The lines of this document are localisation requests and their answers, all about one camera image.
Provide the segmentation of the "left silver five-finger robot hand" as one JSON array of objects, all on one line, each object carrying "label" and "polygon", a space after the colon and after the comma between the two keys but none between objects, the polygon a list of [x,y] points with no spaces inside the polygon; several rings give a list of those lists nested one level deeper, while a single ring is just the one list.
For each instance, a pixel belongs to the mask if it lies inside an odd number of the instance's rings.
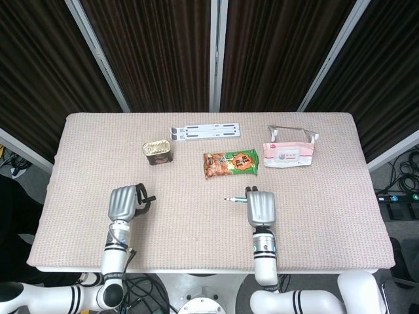
[{"label": "left silver five-finger robot hand", "polygon": [[134,217],[148,213],[155,200],[155,196],[148,196],[142,183],[116,188],[111,193],[108,217],[111,221],[130,222]]}]

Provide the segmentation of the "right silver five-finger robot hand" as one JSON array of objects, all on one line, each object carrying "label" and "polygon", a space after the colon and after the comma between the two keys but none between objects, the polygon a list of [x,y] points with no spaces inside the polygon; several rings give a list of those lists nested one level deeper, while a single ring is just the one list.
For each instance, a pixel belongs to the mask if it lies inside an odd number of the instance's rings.
[{"label": "right silver five-finger robot hand", "polygon": [[276,221],[276,204],[273,192],[259,191],[256,186],[246,187],[247,219],[249,224],[272,227]]}]

